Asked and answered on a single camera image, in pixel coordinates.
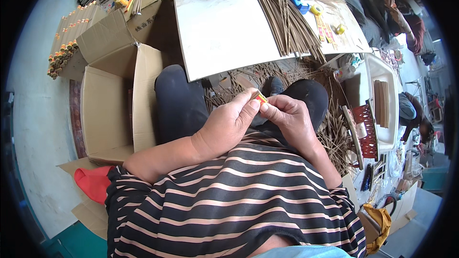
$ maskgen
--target black pants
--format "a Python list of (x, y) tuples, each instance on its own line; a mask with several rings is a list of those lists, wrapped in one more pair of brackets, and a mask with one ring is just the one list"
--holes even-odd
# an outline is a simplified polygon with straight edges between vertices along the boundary
[[(166, 143), (190, 136), (202, 128), (209, 113), (204, 101), (201, 82), (188, 83), (180, 65), (166, 67), (155, 82), (160, 143)], [(328, 94), (325, 88), (313, 80), (298, 80), (291, 84), (282, 95), (302, 100), (306, 103), (309, 116), (317, 132), (328, 108)], [(255, 129), (279, 140), (287, 142), (277, 125), (270, 121)]]

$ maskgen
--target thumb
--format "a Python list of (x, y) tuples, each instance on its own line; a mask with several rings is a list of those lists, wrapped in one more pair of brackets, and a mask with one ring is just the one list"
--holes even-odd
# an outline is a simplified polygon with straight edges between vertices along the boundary
[(277, 107), (271, 105), (270, 103), (264, 103), (260, 106), (260, 112), (263, 117), (272, 121), (275, 124), (282, 123), (285, 121), (285, 113), (280, 111)]
[(251, 100), (245, 106), (242, 107), (242, 110), (239, 113), (239, 117), (236, 119), (236, 124), (241, 128), (247, 129), (252, 123), (253, 118), (260, 110), (260, 101)]

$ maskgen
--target yellow cloth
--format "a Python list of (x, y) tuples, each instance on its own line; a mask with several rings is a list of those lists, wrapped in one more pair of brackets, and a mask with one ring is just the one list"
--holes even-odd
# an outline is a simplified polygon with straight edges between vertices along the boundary
[(371, 204), (364, 204), (364, 209), (368, 215), (370, 215), (370, 217), (381, 227), (381, 235), (376, 238), (373, 243), (367, 244), (367, 254), (370, 255), (378, 252), (384, 241), (386, 241), (386, 238), (389, 235), (392, 220), (391, 216), (387, 212), (387, 209), (374, 209)]

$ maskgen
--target shoe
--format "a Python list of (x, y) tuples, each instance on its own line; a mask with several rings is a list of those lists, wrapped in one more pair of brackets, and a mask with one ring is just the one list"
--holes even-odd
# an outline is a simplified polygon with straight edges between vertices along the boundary
[(284, 92), (284, 85), (279, 77), (269, 77), (263, 87), (263, 94), (268, 97)]

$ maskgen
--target blue tape dispenser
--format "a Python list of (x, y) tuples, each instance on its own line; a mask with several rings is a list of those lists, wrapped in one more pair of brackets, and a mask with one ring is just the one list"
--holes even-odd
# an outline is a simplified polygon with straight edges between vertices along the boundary
[(295, 4), (296, 8), (300, 10), (301, 14), (306, 14), (311, 8), (311, 5), (304, 3), (303, 0), (290, 0), (290, 1), (293, 2), (293, 4)]

